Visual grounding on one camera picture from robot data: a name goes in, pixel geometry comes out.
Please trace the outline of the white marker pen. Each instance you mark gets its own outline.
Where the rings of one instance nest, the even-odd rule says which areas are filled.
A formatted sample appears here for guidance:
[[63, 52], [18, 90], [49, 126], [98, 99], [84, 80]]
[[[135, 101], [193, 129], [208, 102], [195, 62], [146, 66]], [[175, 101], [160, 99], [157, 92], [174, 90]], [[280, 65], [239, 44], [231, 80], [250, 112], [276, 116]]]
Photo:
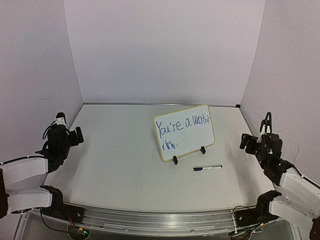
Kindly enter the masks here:
[[205, 170], [221, 169], [223, 166], [221, 164], [216, 164], [216, 165], [207, 165], [207, 166], [196, 166], [193, 168], [197, 168], [197, 167], [202, 167], [203, 168], [202, 171], [205, 171]]

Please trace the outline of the white whiteboard yellow rim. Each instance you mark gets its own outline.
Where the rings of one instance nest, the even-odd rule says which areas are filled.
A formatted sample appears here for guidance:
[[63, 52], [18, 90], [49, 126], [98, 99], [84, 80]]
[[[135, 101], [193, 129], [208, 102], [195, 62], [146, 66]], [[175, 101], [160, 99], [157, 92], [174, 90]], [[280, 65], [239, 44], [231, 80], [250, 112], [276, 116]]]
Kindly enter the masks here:
[[198, 152], [202, 146], [206, 150], [216, 142], [207, 104], [155, 116], [153, 125], [164, 162]]

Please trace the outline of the blue marker cap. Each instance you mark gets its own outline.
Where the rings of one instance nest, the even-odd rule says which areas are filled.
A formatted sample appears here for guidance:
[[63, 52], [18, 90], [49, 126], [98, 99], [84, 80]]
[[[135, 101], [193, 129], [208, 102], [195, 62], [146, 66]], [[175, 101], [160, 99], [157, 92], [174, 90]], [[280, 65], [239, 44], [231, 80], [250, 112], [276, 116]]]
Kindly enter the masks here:
[[194, 170], [195, 172], [197, 172], [197, 171], [202, 171], [202, 170], [203, 170], [203, 167], [194, 167], [193, 170]]

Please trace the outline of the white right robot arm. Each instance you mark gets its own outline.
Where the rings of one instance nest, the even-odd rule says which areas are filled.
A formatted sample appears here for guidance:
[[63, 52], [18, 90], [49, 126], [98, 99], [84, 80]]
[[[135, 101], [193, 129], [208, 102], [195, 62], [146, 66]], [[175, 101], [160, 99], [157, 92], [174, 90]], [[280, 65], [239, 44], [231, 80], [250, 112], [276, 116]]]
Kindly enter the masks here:
[[275, 188], [260, 195], [255, 208], [237, 212], [238, 219], [265, 223], [282, 218], [299, 228], [303, 240], [320, 238], [320, 186], [281, 158], [283, 141], [277, 134], [242, 134], [240, 149], [256, 157]]

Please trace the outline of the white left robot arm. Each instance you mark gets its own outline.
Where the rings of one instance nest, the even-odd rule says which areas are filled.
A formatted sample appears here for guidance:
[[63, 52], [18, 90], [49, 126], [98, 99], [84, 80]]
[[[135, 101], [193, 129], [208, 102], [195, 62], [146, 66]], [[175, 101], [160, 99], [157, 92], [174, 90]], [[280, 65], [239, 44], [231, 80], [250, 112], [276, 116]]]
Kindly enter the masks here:
[[0, 216], [41, 209], [57, 218], [70, 216], [70, 208], [63, 201], [62, 192], [49, 185], [34, 189], [9, 189], [13, 184], [35, 176], [53, 173], [64, 164], [72, 147], [84, 142], [81, 128], [68, 130], [64, 125], [53, 125], [47, 131], [47, 141], [35, 156], [25, 156], [0, 164]]

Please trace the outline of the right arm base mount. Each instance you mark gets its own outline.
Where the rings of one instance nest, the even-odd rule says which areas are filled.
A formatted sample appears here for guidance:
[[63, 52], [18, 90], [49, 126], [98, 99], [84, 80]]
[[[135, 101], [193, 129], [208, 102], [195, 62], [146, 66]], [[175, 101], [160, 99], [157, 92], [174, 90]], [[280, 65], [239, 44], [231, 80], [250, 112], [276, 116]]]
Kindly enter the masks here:
[[237, 206], [232, 210], [238, 227], [249, 227], [258, 224], [267, 224], [277, 220], [279, 217], [269, 212], [267, 203], [258, 203], [254, 208]]

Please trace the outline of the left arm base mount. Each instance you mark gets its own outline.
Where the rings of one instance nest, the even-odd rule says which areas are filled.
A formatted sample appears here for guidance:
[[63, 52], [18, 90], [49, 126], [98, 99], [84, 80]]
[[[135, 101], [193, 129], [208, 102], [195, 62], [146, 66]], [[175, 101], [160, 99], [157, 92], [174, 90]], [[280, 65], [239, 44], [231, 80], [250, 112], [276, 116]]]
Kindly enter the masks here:
[[51, 206], [42, 207], [40, 212], [48, 217], [80, 224], [83, 221], [85, 209], [63, 201], [53, 201]]

